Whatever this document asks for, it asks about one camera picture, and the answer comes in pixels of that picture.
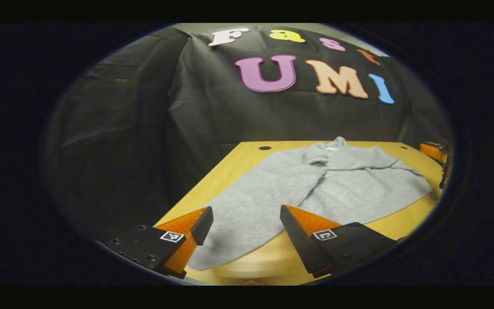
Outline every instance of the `white letter f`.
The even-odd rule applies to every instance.
[[[209,43],[209,46],[232,43],[233,41],[235,41],[235,39],[232,39],[231,37],[235,37],[237,39],[241,36],[242,32],[245,33],[247,31],[249,31],[248,28],[238,28],[211,33],[212,35],[214,35],[214,40]]]

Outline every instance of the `yellow table surface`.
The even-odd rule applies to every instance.
[[[156,225],[202,208],[274,151],[308,147],[318,142],[331,141],[240,143]],[[441,166],[417,149],[399,142],[348,141],[347,144],[367,148],[378,146],[384,152],[399,158],[404,164],[415,168],[425,176],[433,192],[392,215],[365,224],[394,240],[407,236],[422,223],[437,204],[441,195],[439,188],[442,175]],[[271,149],[260,150],[261,146],[269,146]],[[201,272],[188,267],[185,270],[186,277],[212,285],[241,285],[248,280],[256,280],[266,285],[299,285],[315,280],[304,268],[286,232],[281,233],[251,254],[229,264]]]

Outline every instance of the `foam letter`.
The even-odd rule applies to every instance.
[[[372,63],[374,63],[376,65],[380,65],[380,63],[375,60],[375,57],[373,57],[373,55],[369,54],[367,51],[364,51],[363,49],[358,49],[357,51],[362,53],[365,56],[365,58],[367,58],[367,60],[371,61]]]
[[[337,41],[333,41],[332,39],[326,39],[324,37],[319,38],[320,41],[323,42],[325,47],[329,47],[330,49],[335,49],[337,51],[345,52],[346,49]]]
[[[212,35],[214,35],[214,39],[211,43],[209,43],[209,46],[232,43],[233,41],[235,41],[235,39],[232,39],[231,37],[235,37],[237,39],[241,36],[242,32],[245,33],[247,31],[249,31],[249,28],[237,28],[211,33]]]
[[[359,78],[357,78],[357,72],[353,68],[340,67],[340,72],[333,70],[327,63],[307,60],[307,64],[314,67],[317,78],[319,79],[319,86],[317,90],[324,94],[334,94],[337,92],[337,88],[343,93],[349,92],[351,96],[358,98],[368,98],[369,95],[363,90]]]
[[[259,63],[262,58],[247,58],[236,61],[235,64],[241,69],[241,79],[243,84],[250,90],[257,92],[277,92],[286,90],[295,83],[295,68],[292,62],[296,59],[293,55],[275,55],[273,61],[280,67],[281,78],[274,82],[267,82],[262,79]]]
[[[380,76],[376,76],[375,74],[369,74],[369,77],[375,81],[375,84],[379,89],[379,100],[383,101],[384,103],[394,104],[394,99],[392,99],[392,97],[390,96],[390,92],[388,92],[388,88],[386,88],[384,79]]]
[[[294,33],[292,31],[288,30],[272,30],[272,34],[270,34],[270,37],[272,39],[283,39],[284,41],[294,41],[298,43],[304,43],[306,42],[305,39],[300,37],[298,33]]]

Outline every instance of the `sweatshirt sleeve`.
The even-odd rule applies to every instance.
[[[280,206],[300,202],[322,170],[298,160],[299,149],[271,154],[205,206],[214,221],[188,266],[205,270],[227,264],[265,245],[283,231]]]

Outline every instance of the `purple letter u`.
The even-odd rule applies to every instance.
[[[267,82],[262,79],[259,63],[262,58],[247,58],[238,60],[235,64],[241,69],[241,79],[243,84],[253,91],[276,92],[286,90],[295,83],[295,69],[292,61],[296,59],[293,55],[275,55],[272,60],[280,66],[281,78],[274,82]]]

